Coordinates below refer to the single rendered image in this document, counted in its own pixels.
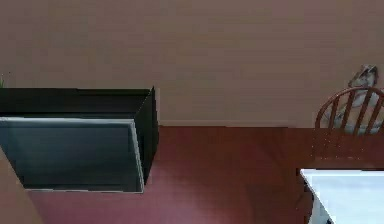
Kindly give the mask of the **brown wooden spindle chair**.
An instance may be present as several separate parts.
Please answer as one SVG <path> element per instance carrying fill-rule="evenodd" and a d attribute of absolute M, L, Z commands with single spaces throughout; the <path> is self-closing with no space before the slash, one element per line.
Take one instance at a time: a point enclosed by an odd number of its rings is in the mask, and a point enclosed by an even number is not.
<path fill-rule="evenodd" d="M 331 96 L 317 112 L 310 156 L 315 163 L 363 162 L 370 137 L 384 132 L 384 91 L 351 87 Z"/>

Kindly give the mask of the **grey sitting animal statue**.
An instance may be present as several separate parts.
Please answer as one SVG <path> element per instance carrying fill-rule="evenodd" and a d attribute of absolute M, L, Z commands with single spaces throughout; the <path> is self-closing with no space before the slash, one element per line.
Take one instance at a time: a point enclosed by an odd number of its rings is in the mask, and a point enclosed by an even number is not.
<path fill-rule="evenodd" d="M 319 111 L 327 128 L 353 135 L 374 134 L 384 127 L 384 89 L 375 87 L 379 78 L 375 65 L 363 65 L 348 82 L 348 88 L 333 95 Z"/>

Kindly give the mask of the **white table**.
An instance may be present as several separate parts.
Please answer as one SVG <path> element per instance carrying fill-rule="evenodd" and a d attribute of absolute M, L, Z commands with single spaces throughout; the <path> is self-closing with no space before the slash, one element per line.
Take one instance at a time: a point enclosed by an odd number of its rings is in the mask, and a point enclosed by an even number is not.
<path fill-rule="evenodd" d="M 314 196 L 308 224 L 384 224 L 384 171 L 301 169 Z"/>

